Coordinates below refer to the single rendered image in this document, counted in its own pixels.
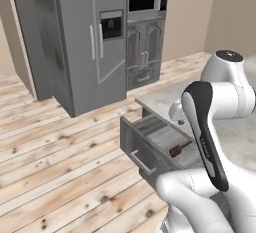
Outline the grey double door fridge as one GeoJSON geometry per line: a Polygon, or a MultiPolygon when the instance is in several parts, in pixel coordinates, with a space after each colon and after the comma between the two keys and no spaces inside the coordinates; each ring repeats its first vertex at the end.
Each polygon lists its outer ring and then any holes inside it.
{"type": "Polygon", "coordinates": [[[38,97],[77,117],[126,98],[127,0],[14,0],[38,97]]]}

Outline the grey cupboard run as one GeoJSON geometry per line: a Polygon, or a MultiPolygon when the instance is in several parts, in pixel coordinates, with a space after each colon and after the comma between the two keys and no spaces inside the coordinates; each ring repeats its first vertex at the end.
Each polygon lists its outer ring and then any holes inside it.
{"type": "Polygon", "coordinates": [[[127,89],[132,90],[160,78],[164,20],[129,23],[127,29],[127,89]]]}

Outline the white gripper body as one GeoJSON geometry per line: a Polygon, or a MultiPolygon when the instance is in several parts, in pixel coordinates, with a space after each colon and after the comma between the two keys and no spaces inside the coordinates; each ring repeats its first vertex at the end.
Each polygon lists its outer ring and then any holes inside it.
{"type": "Polygon", "coordinates": [[[177,99],[169,109],[169,117],[172,121],[185,121],[186,115],[180,99],[177,99]]]}

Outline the brown handled knife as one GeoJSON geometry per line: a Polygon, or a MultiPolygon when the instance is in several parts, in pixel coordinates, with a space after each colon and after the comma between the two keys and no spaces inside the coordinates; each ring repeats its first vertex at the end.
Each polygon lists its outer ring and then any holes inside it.
{"type": "Polygon", "coordinates": [[[192,144],[191,141],[179,143],[169,149],[169,155],[172,158],[179,156],[180,154],[184,153],[191,144],[192,144]]]}

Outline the grey open drawer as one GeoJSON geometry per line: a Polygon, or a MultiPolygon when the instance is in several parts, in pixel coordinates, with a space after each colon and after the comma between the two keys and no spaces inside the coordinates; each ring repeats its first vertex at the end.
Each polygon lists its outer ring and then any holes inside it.
{"type": "Polygon", "coordinates": [[[154,188],[157,177],[161,174],[203,166],[196,144],[185,134],[161,121],[154,115],[148,115],[137,121],[130,122],[125,117],[120,118],[120,148],[133,161],[130,153],[138,150],[137,156],[151,169],[156,171],[147,175],[139,168],[139,174],[154,188]],[[169,149],[173,146],[191,141],[188,149],[172,158],[169,149]]]}

